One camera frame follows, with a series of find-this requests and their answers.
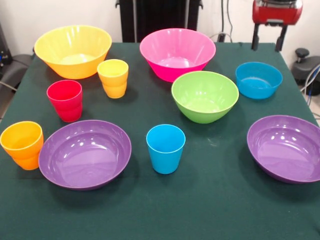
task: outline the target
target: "plastic bowl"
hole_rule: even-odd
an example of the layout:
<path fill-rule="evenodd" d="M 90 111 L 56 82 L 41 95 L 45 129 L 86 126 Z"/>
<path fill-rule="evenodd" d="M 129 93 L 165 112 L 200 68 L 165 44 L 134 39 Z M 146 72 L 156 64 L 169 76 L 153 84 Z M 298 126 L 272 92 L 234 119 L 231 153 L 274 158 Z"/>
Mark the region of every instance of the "plastic bowl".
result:
<path fill-rule="evenodd" d="M 146 36 L 140 52 L 159 78 L 172 83 L 183 74 L 201 71 L 216 54 L 216 45 L 200 32 L 169 28 Z"/>
<path fill-rule="evenodd" d="M 271 97 L 283 80 L 281 72 L 262 62 L 247 62 L 235 71 L 239 92 L 251 99 Z"/>
<path fill-rule="evenodd" d="M 97 72 L 111 47 L 111 36 L 86 25 L 64 26 L 42 35 L 35 54 L 65 79 L 84 79 Z"/>
<path fill-rule="evenodd" d="M 267 116 L 256 121 L 247 144 L 258 165 L 290 184 L 320 181 L 320 128 L 297 117 Z"/>
<path fill-rule="evenodd" d="M 45 141 L 39 169 L 58 186 L 93 190 L 117 177 L 130 156 L 130 139 L 120 127 L 107 121 L 84 120 L 60 128 Z"/>
<path fill-rule="evenodd" d="M 233 81 L 211 71 L 193 71 L 178 77 L 171 93 L 180 111 L 199 124 L 222 118 L 239 98 Z"/>

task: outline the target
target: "dark green cloth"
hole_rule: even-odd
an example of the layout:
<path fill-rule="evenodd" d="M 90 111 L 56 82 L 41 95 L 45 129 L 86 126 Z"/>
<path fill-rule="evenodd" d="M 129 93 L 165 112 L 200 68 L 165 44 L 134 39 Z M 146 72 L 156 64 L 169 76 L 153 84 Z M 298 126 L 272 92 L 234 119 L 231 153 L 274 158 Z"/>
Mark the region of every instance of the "dark green cloth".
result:
<path fill-rule="evenodd" d="M 275 95 L 237 104 L 211 124 L 184 117 L 171 84 L 156 77 L 135 43 L 113 43 L 108 59 L 129 64 L 120 99 L 106 96 L 97 75 L 83 86 L 80 120 L 117 124 L 129 135 L 132 156 L 123 173 L 87 192 L 63 189 L 40 171 L 24 171 L 0 150 L 1 240 L 318 240 L 320 184 L 290 185 L 266 175 L 246 143 L 250 125 L 268 115 L 292 115 L 316 123 L 274 44 L 217 44 L 205 70 L 235 80 L 236 67 L 259 61 L 277 67 L 283 83 Z M 47 139 L 63 123 L 47 99 L 47 87 L 62 78 L 37 57 L 25 74 L 0 131 L 18 121 L 38 122 Z M 173 124 L 186 135 L 180 165 L 170 175 L 153 171 L 146 133 Z"/>

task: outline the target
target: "orange cup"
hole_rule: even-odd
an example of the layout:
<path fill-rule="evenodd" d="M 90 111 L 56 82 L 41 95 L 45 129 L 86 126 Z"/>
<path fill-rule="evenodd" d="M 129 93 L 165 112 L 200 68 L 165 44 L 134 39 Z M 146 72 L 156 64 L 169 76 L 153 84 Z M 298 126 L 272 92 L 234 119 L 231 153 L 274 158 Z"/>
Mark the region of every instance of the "orange cup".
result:
<path fill-rule="evenodd" d="M 8 126 L 0 135 L 0 144 L 24 170 L 39 167 L 38 157 L 44 145 L 44 134 L 38 123 L 20 121 Z"/>
<path fill-rule="evenodd" d="M 129 66 L 125 61 L 109 59 L 101 62 L 97 67 L 103 89 L 111 99 L 118 99 L 125 95 Z"/>

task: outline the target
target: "green bowl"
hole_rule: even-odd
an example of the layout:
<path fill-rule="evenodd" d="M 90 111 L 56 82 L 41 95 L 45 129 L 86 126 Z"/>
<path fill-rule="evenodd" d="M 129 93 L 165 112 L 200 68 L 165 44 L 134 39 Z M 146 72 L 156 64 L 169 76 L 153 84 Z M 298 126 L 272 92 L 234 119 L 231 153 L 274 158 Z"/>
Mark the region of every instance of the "green bowl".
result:
<path fill-rule="evenodd" d="M 178 77 L 171 93 L 180 111 L 198 124 L 222 118 L 239 98 L 236 84 L 212 71 L 193 71 Z"/>

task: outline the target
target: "red machine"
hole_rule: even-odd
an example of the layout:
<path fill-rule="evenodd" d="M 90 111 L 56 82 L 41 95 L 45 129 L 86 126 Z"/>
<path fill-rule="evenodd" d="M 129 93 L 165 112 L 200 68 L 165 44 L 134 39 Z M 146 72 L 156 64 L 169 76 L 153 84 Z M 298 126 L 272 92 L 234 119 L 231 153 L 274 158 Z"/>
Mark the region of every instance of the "red machine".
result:
<path fill-rule="evenodd" d="M 260 24 L 272 27 L 280 26 L 282 31 L 275 45 L 275 50 L 280 52 L 288 25 L 295 25 L 298 22 L 302 8 L 302 0 L 254 0 L 252 19 L 255 25 L 251 48 L 258 49 Z"/>

